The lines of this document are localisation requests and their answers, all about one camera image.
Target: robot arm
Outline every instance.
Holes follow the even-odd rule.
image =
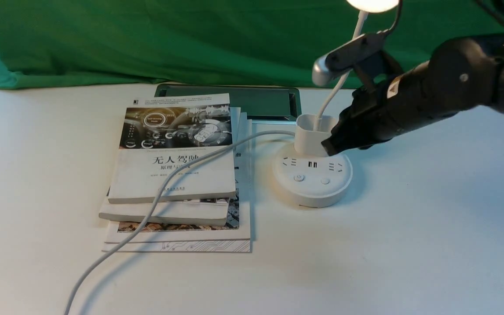
[[[479,105],[504,114],[504,34],[448,40],[416,68],[359,88],[322,145],[366,149]]]
[[[474,0],[504,26],[504,0],[491,1],[495,10]],[[324,86],[349,70],[364,84],[322,142],[329,155],[368,149],[479,105],[504,114],[504,34],[453,38],[440,44],[430,60],[404,73],[383,50],[401,11],[399,0],[390,29],[363,34],[315,62],[315,84]],[[374,83],[380,74],[387,79]]]

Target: table surface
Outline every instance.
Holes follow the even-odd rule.
[[[154,89],[0,91],[0,315],[62,313],[102,254],[124,108]],[[327,94],[302,89],[304,113]],[[280,145],[255,144],[252,253],[116,254],[72,314],[504,313],[504,116],[478,108],[349,151],[348,195],[319,210],[272,193]]]

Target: stack of books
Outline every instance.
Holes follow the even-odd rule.
[[[98,214],[110,220],[102,250],[138,227],[165,178],[178,170],[146,227],[120,252],[250,252],[250,142],[179,168],[251,133],[228,94],[135,99]]]

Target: green cloth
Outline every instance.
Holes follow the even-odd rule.
[[[350,40],[357,14],[345,0],[0,0],[0,89],[308,87],[314,60]],[[364,32],[393,20],[371,14]],[[406,0],[386,50],[408,70],[448,38],[499,31],[470,0]]]

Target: white cable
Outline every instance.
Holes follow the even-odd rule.
[[[358,38],[361,35],[361,30],[363,28],[364,21],[367,19],[368,12],[366,11],[359,11],[359,18],[357,19],[357,24],[355,26],[355,30],[353,31],[353,37],[351,39]],[[316,115],[316,119],[314,120],[314,128],[312,128],[313,131],[318,131],[320,129],[320,121],[322,120],[322,115],[324,114],[324,110],[326,110],[326,107],[328,107],[328,104],[332,101],[332,98],[340,91],[342,88],[343,84],[346,83],[347,77],[350,75],[350,70],[347,71],[344,75],[342,75],[341,78],[339,78],[338,83],[336,86],[334,86],[334,89],[332,92],[330,92],[330,95],[326,98],[324,103],[322,104],[322,107],[320,107],[320,110],[318,111],[318,114]]]
[[[71,290],[70,297],[67,300],[66,309],[63,311],[63,315],[68,315],[70,313],[71,305],[74,302],[75,295],[76,295],[79,287],[83,283],[83,281],[86,279],[86,277],[96,267],[98,267],[98,265],[100,265],[104,260],[106,260],[108,257],[112,256],[112,254],[116,253],[118,251],[118,249],[121,249],[124,245],[126,245],[127,243],[129,243],[145,227],[146,223],[149,221],[149,218],[153,215],[154,208],[157,206],[157,203],[158,203],[159,199],[161,198],[162,193],[163,193],[163,191],[166,188],[166,185],[174,177],[174,175],[178,174],[178,172],[180,172],[183,169],[185,169],[187,167],[190,167],[190,166],[192,166],[192,165],[194,165],[196,163],[199,163],[201,161],[207,160],[207,159],[212,158],[214,156],[218,156],[218,155],[223,154],[225,152],[231,151],[232,149],[234,149],[235,147],[237,147],[237,146],[239,146],[239,145],[241,145],[243,143],[246,143],[246,142],[248,142],[248,141],[250,141],[250,140],[252,140],[252,139],[254,139],[256,137],[264,136],[264,135],[267,135],[267,134],[285,134],[285,135],[293,136],[294,137],[294,132],[290,132],[290,131],[263,131],[263,132],[258,132],[256,134],[253,134],[250,137],[244,138],[243,140],[240,140],[240,141],[238,141],[236,143],[233,143],[230,146],[226,146],[223,149],[219,149],[219,150],[217,150],[215,152],[211,152],[211,153],[208,153],[208,154],[206,154],[204,156],[201,156],[198,159],[195,159],[195,160],[190,161],[188,163],[184,163],[178,169],[176,169],[172,173],[170,173],[166,177],[166,179],[164,180],[164,183],[162,184],[161,188],[158,190],[158,193],[157,193],[157,195],[155,196],[155,198],[153,200],[153,204],[150,207],[149,213],[145,216],[145,218],[143,218],[143,220],[141,221],[140,225],[136,228],[136,230],[133,231],[132,233],[130,233],[130,235],[128,235],[128,237],[126,237],[124,239],[124,241],[121,241],[118,245],[114,246],[114,248],[110,249],[110,251],[106,252],[99,259],[97,259],[94,263],[92,263],[92,265],[90,265],[90,267],[88,267],[88,269],[86,269],[86,271],[80,276],[80,278],[78,279],[78,281],[73,286],[73,289]]]

